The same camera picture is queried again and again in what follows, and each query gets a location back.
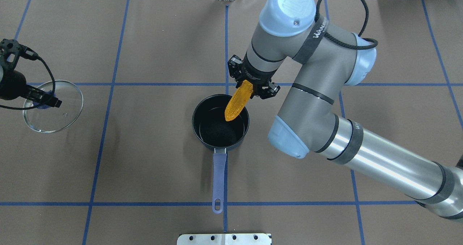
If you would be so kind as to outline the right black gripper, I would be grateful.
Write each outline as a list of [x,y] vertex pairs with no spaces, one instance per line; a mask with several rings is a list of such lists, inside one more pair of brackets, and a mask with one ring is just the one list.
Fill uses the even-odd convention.
[[232,55],[227,61],[228,73],[236,82],[236,88],[239,88],[244,80],[253,85],[253,92],[258,93],[261,99],[275,97],[280,91],[280,85],[270,82],[272,72],[262,72],[258,69],[241,67],[242,60],[237,55]]

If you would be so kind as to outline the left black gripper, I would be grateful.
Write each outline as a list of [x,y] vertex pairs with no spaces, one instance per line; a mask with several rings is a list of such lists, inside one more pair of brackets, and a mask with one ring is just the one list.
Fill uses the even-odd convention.
[[20,97],[32,101],[33,104],[42,104],[43,108],[60,108],[62,101],[55,96],[45,96],[45,91],[26,84]]

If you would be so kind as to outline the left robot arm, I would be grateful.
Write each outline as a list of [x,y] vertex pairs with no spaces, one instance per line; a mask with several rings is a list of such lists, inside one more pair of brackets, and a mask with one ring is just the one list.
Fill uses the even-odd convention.
[[33,105],[25,108],[17,108],[1,105],[1,108],[10,110],[32,110],[32,109],[45,109],[45,108],[60,108],[62,101],[59,100],[56,95],[56,80],[43,59],[40,59],[48,75],[51,77],[52,90],[51,92],[45,92],[36,87],[28,85],[25,80],[25,76],[17,72],[16,70],[5,70],[1,66],[1,99],[2,100],[14,100],[18,97],[22,97],[26,100],[31,100]]

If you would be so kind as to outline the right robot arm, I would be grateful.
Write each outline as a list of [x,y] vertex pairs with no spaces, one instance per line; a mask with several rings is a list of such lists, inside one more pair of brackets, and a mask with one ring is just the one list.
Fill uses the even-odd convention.
[[446,167],[397,146],[331,109],[344,86],[359,84],[377,57],[377,41],[346,31],[319,13],[322,0],[267,0],[243,59],[228,61],[248,98],[274,97],[272,77],[286,58],[302,65],[268,133],[281,152],[310,151],[397,189],[430,212],[462,222],[462,160]]

